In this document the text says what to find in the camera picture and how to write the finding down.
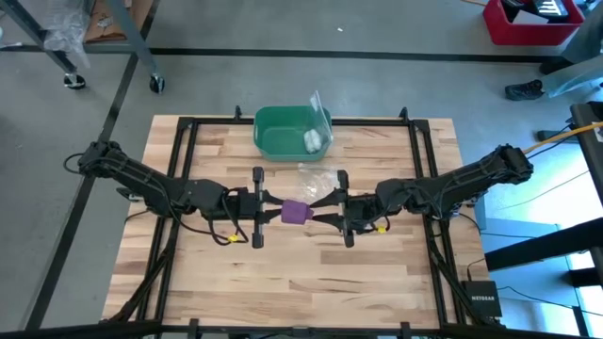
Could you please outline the grey metal work table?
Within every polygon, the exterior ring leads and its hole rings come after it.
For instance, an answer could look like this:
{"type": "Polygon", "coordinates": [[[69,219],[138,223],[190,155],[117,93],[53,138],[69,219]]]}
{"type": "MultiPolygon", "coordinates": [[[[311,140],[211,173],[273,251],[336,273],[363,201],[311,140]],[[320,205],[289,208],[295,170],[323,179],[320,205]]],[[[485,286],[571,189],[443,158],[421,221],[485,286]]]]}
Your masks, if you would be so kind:
{"type": "MultiPolygon", "coordinates": [[[[32,16],[19,0],[0,0],[0,16],[7,15],[33,40],[36,51],[40,50],[44,52],[58,65],[64,73],[63,85],[66,88],[83,89],[86,86],[86,80],[78,73],[76,65],[68,59],[68,54],[44,49],[43,41],[46,31],[43,28],[43,24],[47,11],[50,8],[82,8],[90,16],[95,0],[35,0],[34,4],[36,6],[45,6],[45,14],[40,22],[32,16]]],[[[120,0],[106,0],[106,4],[125,33],[127,43],[122,45],[101,45],[96,47],[95,50],[103,53],[130,52],[135,54],[150,75],[150,90],[154,93],[162,92],[165,88],[165,79],[160,73],[151,50],[146,43],[146,29],[150,27],[150,20],[155,15],[156,1],[154,0],[153,7],[147,15],[141,30],[135,26],[120,0]]],[[[84,49],[87,54],[86,47],[88,45],[89,43],[84,42],[84,49]]]]}

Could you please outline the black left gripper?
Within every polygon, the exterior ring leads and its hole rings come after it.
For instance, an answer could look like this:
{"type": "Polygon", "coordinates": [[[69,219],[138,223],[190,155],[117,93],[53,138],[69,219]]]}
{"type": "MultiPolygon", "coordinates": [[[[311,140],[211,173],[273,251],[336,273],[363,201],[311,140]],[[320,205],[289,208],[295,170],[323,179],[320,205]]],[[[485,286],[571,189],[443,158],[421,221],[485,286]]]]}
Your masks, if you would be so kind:
{"type": "Polygon", "coordinates": [[[238,236],[235,243],[250,243],[254,249],[261,249],[264,247],[264,224],[282,214],[281,210],[264,211],[264,203],[282,205],[284,200],[272,196],[268,190],[263,191],[264,170],[261,167],[253,167],[252,179],[252,191],[247,187],[232,190],[226,200],[226,211],[231,213],[229,219],[235,226],[234,234],[238,236]],[[251,234],[243,230],[242,221],[253,223],[251,234]]]}

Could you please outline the purple elastic bandage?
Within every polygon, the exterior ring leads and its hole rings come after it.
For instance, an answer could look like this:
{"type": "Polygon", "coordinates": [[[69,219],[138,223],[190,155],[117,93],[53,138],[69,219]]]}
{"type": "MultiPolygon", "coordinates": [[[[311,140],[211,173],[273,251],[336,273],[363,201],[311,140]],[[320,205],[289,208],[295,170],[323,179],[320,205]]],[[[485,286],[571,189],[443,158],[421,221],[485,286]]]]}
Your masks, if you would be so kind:
{"type": "Polygon", "coordinates": [[[287,224],[304,225],[314,216],[314,211],[305,202],[285,200],[281,208],[281,221],[287,224]]]}

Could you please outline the black device with white keys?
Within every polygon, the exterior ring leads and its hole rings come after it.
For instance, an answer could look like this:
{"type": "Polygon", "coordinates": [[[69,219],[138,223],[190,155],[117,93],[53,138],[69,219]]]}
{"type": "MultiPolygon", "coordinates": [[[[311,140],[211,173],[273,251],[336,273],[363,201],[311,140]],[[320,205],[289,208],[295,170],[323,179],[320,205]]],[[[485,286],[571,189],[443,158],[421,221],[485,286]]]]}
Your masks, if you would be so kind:
{"type": "Polygon", "coordinates": [[[569,12],[562,0],[500,0],[512,24],[564,24],[569,12]]]}

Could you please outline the person's black shoe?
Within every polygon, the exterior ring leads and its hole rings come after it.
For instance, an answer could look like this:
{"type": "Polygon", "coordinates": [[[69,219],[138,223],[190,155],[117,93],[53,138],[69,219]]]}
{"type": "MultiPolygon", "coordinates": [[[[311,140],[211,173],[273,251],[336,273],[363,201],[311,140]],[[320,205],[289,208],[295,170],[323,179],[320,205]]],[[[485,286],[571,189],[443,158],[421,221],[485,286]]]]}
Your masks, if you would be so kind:
{"type": "Polygon", "coordinates": [[[541,73],[542,75],[548,75],[548,74],[554,73],[556,71],[570,67],[572,65],[573,65],[573,62],[567,60],[566,58],[564,58],[562,56],[557,56],[557,57],[550,59],[549,61],[543,62],[539,66],[539,73],[541,73]]]}
{"type": "Polygon", "coordinates": [[[545,92],[540,80],[532,80],[523,84],[507,86],[505,98],[511,101],[531,101],[541,98],[545,92]]]}

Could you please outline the green plastic bin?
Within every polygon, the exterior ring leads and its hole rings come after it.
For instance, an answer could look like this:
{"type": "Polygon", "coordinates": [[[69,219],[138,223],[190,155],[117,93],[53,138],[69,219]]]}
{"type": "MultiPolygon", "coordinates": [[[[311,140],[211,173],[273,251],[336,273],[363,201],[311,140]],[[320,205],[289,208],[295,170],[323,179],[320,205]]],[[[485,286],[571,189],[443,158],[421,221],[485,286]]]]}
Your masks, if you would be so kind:
{"type": "MultiPolygon", "coordinates": [[[[325,108],[331,119],[331,112],[325,108]]],[[[271,162],[314,162],[327,153],[331,144],[318,153],[308,153],[303,134],[309,127],[310,105],[265,106],[254,116],[253,142],[271,162]]]]}

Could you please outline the clear bag with cotton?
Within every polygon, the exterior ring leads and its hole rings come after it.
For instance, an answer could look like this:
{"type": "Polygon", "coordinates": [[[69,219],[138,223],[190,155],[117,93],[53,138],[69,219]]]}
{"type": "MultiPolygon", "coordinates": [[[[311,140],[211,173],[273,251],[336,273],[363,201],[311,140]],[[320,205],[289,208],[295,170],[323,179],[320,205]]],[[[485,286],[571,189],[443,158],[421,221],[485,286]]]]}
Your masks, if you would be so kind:
{"type": "Polygon", "coordinates": [[[331,119],[327,116],[327,111],[323,107],[317,90],[310,97],[310,118],[307,129],[317,130],[322,137],[322,150],[325,150],[334,140],[331,119]]]}

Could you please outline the brown cardboard box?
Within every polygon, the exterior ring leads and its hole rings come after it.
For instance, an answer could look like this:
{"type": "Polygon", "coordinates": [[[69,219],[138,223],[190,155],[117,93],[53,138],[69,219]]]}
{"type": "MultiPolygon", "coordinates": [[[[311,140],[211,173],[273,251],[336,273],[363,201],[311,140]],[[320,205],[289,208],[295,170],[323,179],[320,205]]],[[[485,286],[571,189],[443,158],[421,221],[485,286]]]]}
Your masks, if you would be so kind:
{"type": "MultiPolygon", "coordinates": [[[[124,5],[135,26],[141,30],[147,15],[153,7],[154,0],[120,0],[124,5]]],[[[95,43],[102,41],[126,40],[126,35],[122,31],[117,20],[106,0],[95,0],[95,4],[90,13],[90,24],[84,37],[85,43],[95,43]]]]}

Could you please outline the black metal beam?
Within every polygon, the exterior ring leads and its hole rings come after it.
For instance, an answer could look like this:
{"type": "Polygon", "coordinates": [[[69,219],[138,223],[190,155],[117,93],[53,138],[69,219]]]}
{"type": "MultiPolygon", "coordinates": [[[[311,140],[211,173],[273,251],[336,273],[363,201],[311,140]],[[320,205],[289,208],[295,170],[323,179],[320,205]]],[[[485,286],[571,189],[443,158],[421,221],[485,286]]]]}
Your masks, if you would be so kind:
{"type": "Polygon", "coordinates": [[[603,247],[603,218],[592,219],[551,234],[489,251],[484,255],[484,259],[488,269],[496,271],[595,247],[603,247]]]}

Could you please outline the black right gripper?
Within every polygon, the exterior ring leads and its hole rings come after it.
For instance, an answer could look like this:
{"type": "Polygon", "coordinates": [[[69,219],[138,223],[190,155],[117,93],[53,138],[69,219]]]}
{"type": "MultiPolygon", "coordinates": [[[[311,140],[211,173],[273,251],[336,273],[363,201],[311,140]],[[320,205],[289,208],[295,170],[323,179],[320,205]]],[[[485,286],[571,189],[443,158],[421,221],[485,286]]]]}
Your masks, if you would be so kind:
{"type": "Polygon", "coordinates": [[[350,183],[348,173],[340,169],[336,174],[339,188],[335,188],[324,198],[312,202],[310,206],[325,207],[339,205],[341,214],[314,215],[312,220],[338,227],[343,235],[345,246],[352,248],[354,246],[354,233],[357,231],[361,234],[367,233],[367,226],[378,215],[376,197],[370,194],[352,196],[349,193],[350,183]]]}

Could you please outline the black floor stand base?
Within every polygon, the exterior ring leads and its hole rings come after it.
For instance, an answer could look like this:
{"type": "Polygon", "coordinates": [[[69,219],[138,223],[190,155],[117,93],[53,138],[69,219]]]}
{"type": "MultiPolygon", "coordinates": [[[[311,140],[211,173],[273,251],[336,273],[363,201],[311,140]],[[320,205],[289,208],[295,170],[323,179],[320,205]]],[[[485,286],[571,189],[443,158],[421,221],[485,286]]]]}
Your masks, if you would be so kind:
{"type": "Polygon", "coordinates": [[[567,131],[551,131],[551,130],[540,130],[535,133],[536,140],[539,142],[545,142],[546,140],[552,139],[554,142],[563,140],[568,143],[578,143],[579,140],[576,136],[569,136],[567,131]]]}

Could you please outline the black Netgear network switch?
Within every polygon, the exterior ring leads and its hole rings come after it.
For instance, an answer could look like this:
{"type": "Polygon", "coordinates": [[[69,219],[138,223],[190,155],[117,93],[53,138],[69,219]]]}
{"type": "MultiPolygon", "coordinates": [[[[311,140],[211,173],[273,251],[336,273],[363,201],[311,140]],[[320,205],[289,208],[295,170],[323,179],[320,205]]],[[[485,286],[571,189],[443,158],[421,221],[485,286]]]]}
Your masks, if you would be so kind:
{"type": "Polygon", "coordinates": [[[471,305],[479,313],[488,317],[502,317],[500,300],[495,282],[462,281],[462,287],[465,290],[471,305]]]}

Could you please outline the crumpled clear plastic wrap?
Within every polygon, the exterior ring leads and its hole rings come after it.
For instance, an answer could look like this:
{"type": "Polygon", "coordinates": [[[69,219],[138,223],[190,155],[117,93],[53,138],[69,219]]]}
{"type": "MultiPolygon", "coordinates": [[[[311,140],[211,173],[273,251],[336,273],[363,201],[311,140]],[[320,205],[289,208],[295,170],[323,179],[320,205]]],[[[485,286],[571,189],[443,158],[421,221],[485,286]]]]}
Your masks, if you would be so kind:
{"type": "Polygon", "coordinates": [[[89,68],[90,60],[84,49],[89,24],[90,16],[82,8],[50,8],[43,24],[44,49],[76,54],[82,65],[89,68]]]}

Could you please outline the clear plastic bag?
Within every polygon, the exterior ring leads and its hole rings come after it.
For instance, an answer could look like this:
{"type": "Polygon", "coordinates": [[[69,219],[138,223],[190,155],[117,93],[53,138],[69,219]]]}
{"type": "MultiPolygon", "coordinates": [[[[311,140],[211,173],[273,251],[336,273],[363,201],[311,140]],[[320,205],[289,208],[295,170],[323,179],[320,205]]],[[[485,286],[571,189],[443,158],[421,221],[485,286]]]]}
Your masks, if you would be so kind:
{"type": "Polygon", "coordinates": [[[339,187],[337,169],[313,163],[298,164],[295,197],[302,202],[314,202],[339,187]]]}

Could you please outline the red plastic crate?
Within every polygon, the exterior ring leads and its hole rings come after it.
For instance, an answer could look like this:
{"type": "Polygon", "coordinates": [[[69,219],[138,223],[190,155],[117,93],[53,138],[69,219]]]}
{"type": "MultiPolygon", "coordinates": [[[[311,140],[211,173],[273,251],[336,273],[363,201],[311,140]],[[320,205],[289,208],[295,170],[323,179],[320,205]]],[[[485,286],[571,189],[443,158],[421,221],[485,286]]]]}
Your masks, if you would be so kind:
{"type": "Polygon", "coordinates": [[[562,0],[568,18],[558,24],[514,24],[505,13],[502,0],[489,0],[482,17],[492,43],[512,46],[557,46],[563,44],[584,22],[573,0],[562,0]]]}

